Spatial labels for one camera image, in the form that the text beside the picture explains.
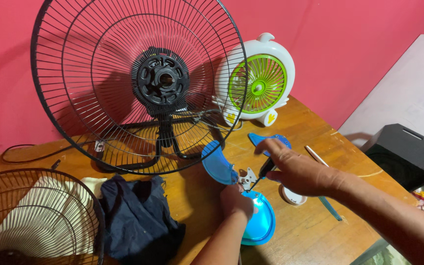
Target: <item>red wall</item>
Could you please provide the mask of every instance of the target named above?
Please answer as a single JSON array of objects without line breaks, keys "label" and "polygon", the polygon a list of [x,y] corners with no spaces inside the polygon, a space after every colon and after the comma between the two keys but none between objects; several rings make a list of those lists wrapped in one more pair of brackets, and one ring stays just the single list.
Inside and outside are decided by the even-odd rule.
[{"label": "red wall", "polygon": [[[244,40],[270,32],[294,58],[291,94],[339,128],[415,38],[424,0],[224,0]],[[0,1],[0,152],[60,139],[29,62],[42,0]]]}]

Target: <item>black wire grill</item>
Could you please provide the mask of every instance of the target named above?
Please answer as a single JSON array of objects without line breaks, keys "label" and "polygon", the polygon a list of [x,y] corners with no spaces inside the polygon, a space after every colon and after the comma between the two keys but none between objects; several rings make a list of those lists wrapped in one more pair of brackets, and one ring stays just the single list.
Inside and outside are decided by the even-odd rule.
[{"label": "black wire grill", "polygon": [[[172,104],[144,100],[151,92],[140,73],[153,57],[173,59],[182,83],[165,99]],[[99,167],[140,174],[180,170],[209,142],[223,146],[237,121],[225,125],[226,107],[212,103],[216,90],[227,93],[215,74],[244,58],[217,0],[46,0],[31,44],[35,87],[60,133]],[[236,69],[243,87],[246,69]]]},{"label": "black wire grill", "polygon": [[99,202],[65,173],[0,172],[0,264],[102,264]]}]

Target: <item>white plastic fan housing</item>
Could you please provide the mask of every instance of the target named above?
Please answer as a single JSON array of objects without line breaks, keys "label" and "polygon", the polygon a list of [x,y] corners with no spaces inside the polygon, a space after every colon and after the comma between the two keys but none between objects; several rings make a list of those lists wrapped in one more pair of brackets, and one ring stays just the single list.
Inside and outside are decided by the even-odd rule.
[{"label": "white plastic fan housing", "polygon": [[[231,102],[230,81],[233,69],[235,69],[239,63],[243,62],[237,60],[238,58],[243,57],[243,55],[239,53],[239,51],[241,51],[241,45],[234,47],[233,50],[228,53],[227,58],[222,59],[215,75],[216,97],[214,98],[214,103],[222,108],[223,118],[228,125],[232,126],[236,119],[241,118],[245,120],[257,119],[265,126],[271,126],[278,117],[278,113],[275,111],[275,109],[286,105],[287,100],[289,100],[287,95],[289,95],[291,92],[295,78],[294,62],[286,48],[284,48],[279,43],[272,41],[273,39],[274,36],[272,34],[262,33],[257,39],[245,41],[243,43],[248,61],[255,55],[270,55],[280,61],[284,67],[283,70],[286,72],[285,87],[280,93],[281,96],[278,99],[273,100],[272,103],[270,103],[272,106],[267,107],[264,110],[257,110],[253,113],[250,113],[249,111],[242,112],[239,115],[239,108]],[[256,66],[255,64],[252,66],[255,67],[255,69],[260,69],[259,67],[263,67],[263,69],[269,67],[269,65]],[[248,97],[254,96],[254,94],[250,92],[251,86],[253,86],[252,89],[255,91],[261,91],[262,89],[265,89],[261,84],[253,84],[250,63],[248,63],[248,69],[248,88],[246,89],[246,96],[243,99],[243,102],[245,102],[245,99]]]}]

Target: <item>wooden table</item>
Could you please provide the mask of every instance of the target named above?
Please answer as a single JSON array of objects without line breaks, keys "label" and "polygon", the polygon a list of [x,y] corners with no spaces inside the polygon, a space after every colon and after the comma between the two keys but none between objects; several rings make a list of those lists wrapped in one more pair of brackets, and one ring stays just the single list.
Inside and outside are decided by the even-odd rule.
[{"label": "wooden table", "polygon": [[[278,109],[279,116],[273,126],[264,127],[256,121],[246,121],[243,129],[233,132],[227,138],[224,155],[235,164],[236,170],[251,167],[257,174],[267,159],[264,155],[253,155],[254,146],[247,137],[248,133],[278,133],[286,136],[297,152],[308,155],[304,146],[309,145],[329,166],[359,175],[368,183],[407,203],[416,202],[345,137],[297,99],[289,98],[287,105]],[[36,158],[68,145],[67,141],[60,140],[17,149],[8,153],[8,159]],[[113,175],[97,172],[91,166],[91,160],[74,148],[23,165],[6,165],[0,161],[0,171],[27,167],[50,168],[57,159],[61,160],[57,170],[80,179],[109,178]],[[133,174],[123,177],[126,180],[147,179]],[[221,223],[219,194],[223,185],[209,177],[200,163],[162,177],[166,180],[165,195],[168,196],[172,217],[186,224],[184,241],[172,264],[189,264]],[[342,222],[337,221],[318,198],[309,198],[299,207],[286,203],[280,197],[278,187],[278,183],[263,180],[255,188],[266,196],[274,209],[276,231],[267,244],[242,246],[243,264],[349,264],[380,238],[365,221],[338,202],[329,199],[343,218]]]}]

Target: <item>electric fan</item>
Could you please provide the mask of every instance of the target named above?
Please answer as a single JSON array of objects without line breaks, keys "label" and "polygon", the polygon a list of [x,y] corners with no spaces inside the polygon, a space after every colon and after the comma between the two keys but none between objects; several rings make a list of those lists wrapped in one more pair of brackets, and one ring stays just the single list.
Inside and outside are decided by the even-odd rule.
[{"label": "electric fan", "polygon": [[[214,102],[224,107],[223,118],[227,124],[232,125],[243,118],[257,119],[265,126],[271,126],[278,117],[275,109],[289,100],[287,95],[295,77],[294,62],[286,48],[272,39],[273,35],[263,33],[256,40],[246,41],[247,58],[232,72],[227,68],[227,62],[222,61],[223,67],[219,68],[216,77],[219,86]],[[232,50],[228,56],[240,55]]]},{"label": "electric fan", "polygon": [[138,174],[191,166],[214,140],[224,148],[237,121],[212,103],[214,77],[225,60],[246,87],[244,58],[218,0],[45,0],[31,43],[36,90],[62,136],[100,169]]},{"label": "electric fan", "polygon": [[0,264],[102,264],[104,218],[80,180],[43,168],[0,172]]}]

